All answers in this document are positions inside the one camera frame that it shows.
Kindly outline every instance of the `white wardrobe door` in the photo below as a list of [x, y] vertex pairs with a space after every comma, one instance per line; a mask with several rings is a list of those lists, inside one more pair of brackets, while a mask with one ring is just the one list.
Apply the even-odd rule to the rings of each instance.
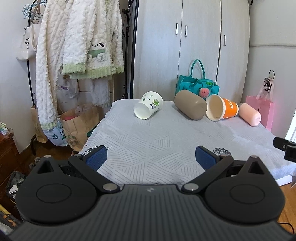
[[135, 50], [134, 99], [140, 99], [148, 91], [155, 91], [163, 100], [174, 100], [181, 21], [182, 0], [140, 0]]
[[217, 85], [221, 97], [240, 103], [250, 41], [247, 0], [222, 0], [222, 36]]
[[[184, 0], [179, 75], [189, 75], [193, 61], [200, 59], [207, 79], [216, 81], [221, 33], [220, 0]], [[201, 78], [196, 64], [194, 78]]]

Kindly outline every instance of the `white cup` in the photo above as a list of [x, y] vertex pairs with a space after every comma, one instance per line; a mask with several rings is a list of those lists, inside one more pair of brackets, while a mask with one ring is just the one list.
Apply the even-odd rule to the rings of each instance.
[[163, 99], [160, 94], [149, 91], [146, 92], [139, 100], [139, 102], [135, 105], [133, 111], [138, 118], [146, 120], [155, 112], [161, 110], [162, 106]]

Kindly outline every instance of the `pink cylinder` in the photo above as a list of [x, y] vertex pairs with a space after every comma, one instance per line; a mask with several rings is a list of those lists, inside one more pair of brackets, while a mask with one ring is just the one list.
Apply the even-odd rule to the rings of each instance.
[[258, 126], [261, 122], [261, 114], [247, 103], [239, 105], [239, 116], [251, 126]]

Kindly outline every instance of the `tan cylindrical pillow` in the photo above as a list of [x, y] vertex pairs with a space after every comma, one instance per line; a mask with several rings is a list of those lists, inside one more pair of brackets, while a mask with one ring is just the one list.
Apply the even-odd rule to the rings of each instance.
[[202, 119], [207, 111], [206, 101], [188, 90], [181, 90], [176, 94], [175, 106], [193, 120]]

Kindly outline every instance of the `beige cylinder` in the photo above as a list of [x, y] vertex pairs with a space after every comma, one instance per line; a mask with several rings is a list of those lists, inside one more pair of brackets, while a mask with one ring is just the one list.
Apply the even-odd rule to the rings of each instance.
[[207, 111], [206, 101], [188, 90], [181, 90], [176, 94], [175, 106], [193, 120], [200, 120]]
[[258, 126], [261, 122], [261, 114], [247, 103], [239, 105], [239, 116], [251, 126]]

